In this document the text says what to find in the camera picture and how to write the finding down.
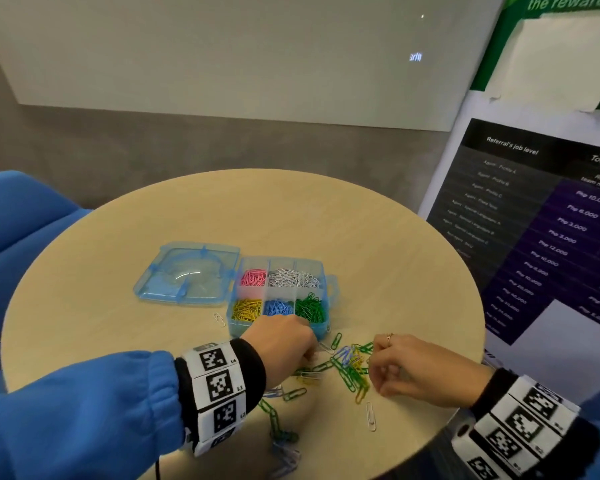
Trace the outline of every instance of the wooden tabletop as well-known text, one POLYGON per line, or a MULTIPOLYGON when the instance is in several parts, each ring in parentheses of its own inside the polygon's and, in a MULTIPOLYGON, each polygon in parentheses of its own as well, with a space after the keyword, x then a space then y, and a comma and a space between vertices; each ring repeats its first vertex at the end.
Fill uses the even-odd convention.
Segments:
MULTIPOLYGON (((243 255, 321 260, 340 282, 331 338, 364 344, 412 333, 480 360, 482 305, 471 274, 444 238, 410 210, 357 185, 309 173, 238 169, 167 180, 83 218, 40 254, 11 300, 2 334, 10 390, 59 367, 113 352, 188 348, 229 339, 218 307, 140 301, 132 288, 171 241, 238 246, 243 255)), ((367 428, 337 371, 289 403, 272 399, 281 427, 298 432, 303 459, 291 478, 369 479, 400 464, 453 411, 369 391, 367 428)), ((285 389, 299 386, 295 378, 285 389)), ((276 466, 269 418, 256 408, 242 430, 199 459, 176 452, 162 478, 263 478, 276 466)), ((143 478, 153 478, 152 470, 143 478)))

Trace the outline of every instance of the left hand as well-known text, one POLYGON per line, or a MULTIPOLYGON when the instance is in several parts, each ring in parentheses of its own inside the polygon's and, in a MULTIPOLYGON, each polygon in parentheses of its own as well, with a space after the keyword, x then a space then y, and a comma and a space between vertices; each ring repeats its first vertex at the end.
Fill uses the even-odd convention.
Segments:
POLYGON ((242 334, 256 350, 267 371, 267 389, 287 379, 309 360, 318 340, 309 322, 295 315, 261 315, 242 334))

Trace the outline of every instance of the wall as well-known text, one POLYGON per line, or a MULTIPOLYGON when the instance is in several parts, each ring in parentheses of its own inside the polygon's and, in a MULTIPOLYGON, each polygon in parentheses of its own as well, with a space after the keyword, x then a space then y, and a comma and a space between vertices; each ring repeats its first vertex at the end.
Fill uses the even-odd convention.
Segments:
POLYGON ((0 63, 22 104, 449 131, 501 1, 0 0, 0 63))
POLYGON ((0 69, 0 170, 85 207, 167 178, 286 168, 341 178, 416 211, 446 132, 19 105, 0 69))

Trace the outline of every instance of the gray wall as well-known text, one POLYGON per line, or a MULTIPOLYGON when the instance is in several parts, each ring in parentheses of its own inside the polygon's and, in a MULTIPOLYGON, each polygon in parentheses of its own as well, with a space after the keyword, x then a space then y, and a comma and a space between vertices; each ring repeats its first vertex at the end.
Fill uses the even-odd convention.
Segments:
POLYGON ((448 133, 16 103, 0 69, 0 170, 83 207, 168 178, 283 168, 362 185, 418 209, 448 133))

